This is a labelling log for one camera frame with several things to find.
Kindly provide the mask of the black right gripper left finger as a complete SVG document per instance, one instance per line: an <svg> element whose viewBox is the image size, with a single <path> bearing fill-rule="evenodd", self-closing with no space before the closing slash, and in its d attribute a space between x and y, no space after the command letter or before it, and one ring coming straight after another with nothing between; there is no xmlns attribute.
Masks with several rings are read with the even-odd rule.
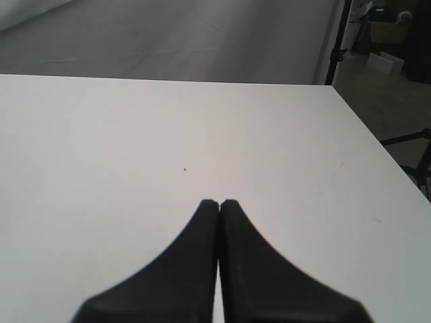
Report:
<svg viewBox="0 0 431 323"><path fill-rule="evenodd" d="M146 267L82 303L74 322L212 322L219 205L203 200Z"/></svg>

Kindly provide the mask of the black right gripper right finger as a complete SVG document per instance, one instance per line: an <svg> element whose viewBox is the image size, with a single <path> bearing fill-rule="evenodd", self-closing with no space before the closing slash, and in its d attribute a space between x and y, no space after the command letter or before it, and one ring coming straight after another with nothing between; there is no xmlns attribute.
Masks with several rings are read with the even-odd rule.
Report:
<svg viewBox="0 0 431 323"><path fill-rule="evenodd" d="M220 279L226 322L371 322L364 306L287 261L238 201L220 207Z"/></svg>

